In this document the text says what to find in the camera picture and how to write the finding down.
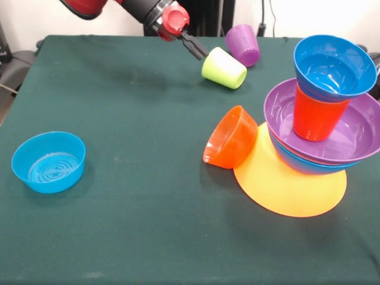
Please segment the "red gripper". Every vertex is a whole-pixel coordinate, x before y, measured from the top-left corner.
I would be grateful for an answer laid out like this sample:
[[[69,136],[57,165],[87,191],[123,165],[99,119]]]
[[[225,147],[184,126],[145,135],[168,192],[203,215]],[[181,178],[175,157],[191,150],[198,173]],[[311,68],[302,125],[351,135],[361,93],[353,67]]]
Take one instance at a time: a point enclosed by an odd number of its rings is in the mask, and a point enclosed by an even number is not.
[[[189,14],[181,5],[169,5],[166,7],[155,21],[153,30],[163,40],[175,40],[181,38],[183,45],[198,60],[203,56],[208,56],[207,48],[194,36],[187,31],[183,31],[189,25]]]

